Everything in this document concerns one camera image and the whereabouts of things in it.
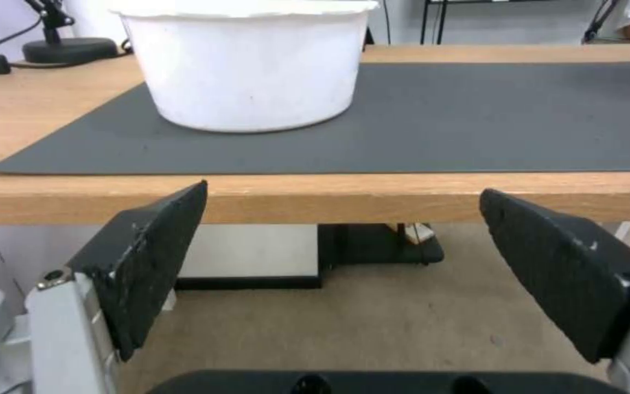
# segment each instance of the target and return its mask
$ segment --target wooden table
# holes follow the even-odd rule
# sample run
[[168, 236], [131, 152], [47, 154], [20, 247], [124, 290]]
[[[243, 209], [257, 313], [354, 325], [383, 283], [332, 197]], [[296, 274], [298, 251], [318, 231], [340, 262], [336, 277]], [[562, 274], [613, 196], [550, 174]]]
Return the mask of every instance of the wooden table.
[[[630, 61], [630, 45], [370, 47], [365, 62]], [[125, 57], [0, 76], [0, 159], [140, 83]], [[630, 172], [417, 175], [0, 176], [0, 224], [90, 224], [207, 179], [205, 222], [478, 220], [493, 187], [577, 215], [630, 220]]]

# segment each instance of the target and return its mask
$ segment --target gray mat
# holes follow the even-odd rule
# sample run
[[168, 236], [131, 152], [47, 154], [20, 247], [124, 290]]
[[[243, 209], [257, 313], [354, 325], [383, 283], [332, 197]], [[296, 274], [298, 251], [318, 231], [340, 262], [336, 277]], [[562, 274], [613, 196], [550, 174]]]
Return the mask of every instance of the gray mat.
[[258, 135], [173, 125], [140, 85], [0, 162], [8, 174], [591, 170], [630, 170], [630, 63], [362, 65], [343, 115]]

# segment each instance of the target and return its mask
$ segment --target hole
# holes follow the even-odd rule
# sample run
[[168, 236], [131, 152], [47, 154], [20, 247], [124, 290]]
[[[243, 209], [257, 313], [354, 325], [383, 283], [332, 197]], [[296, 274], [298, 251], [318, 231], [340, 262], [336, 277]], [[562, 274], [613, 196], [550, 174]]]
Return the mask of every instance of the hole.
[[460, 376], [453, 381], [452, 394], [492, 394], [485, 384], [473, 376]]
[[325, 378], [313, 374], [298, 379], [290, 394], [332, 394], [332, 389]]
[[62, 270], [56, 269], [55, 271], [50, 271], [47, 274], [45, 274], [45, 276], [43, 276], [43, 278], [45, 280], [55, 280], [55, 279], [60, 279], [62, 277], [62, 275], [64, 275], [65, 273], [62, 272]]

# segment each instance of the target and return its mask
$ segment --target robotic arm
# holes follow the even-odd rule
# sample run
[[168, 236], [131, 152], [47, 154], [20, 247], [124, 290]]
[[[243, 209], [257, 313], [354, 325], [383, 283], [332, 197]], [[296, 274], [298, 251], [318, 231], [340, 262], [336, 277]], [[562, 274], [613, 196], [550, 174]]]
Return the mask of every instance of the robotic arm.
[[[0, 394], [111, 394], [142, 347], [207, 199], [205, 182], [120, 212], [12, 317], [0, 292]], [[490, 372], [194, 372], [150, 394], [630, 393], [630, 248], [590, 220], [485, 190], [480, 210], [518, 280], [612, 386], [582, 376]]]

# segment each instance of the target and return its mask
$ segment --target floor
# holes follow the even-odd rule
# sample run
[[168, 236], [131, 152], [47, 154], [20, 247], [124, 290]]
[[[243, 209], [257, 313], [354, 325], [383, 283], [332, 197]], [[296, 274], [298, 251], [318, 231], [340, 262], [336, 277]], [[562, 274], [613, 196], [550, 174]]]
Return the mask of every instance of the floor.
[[[565, 371], [583, 361], [480, 224], [435, 227], [437, 265], [350, 266], [323, 289], [180, 292], [122, 367], [124, 393], [196, 369]], [[627, 237], [630, 244], [630, 233]]]

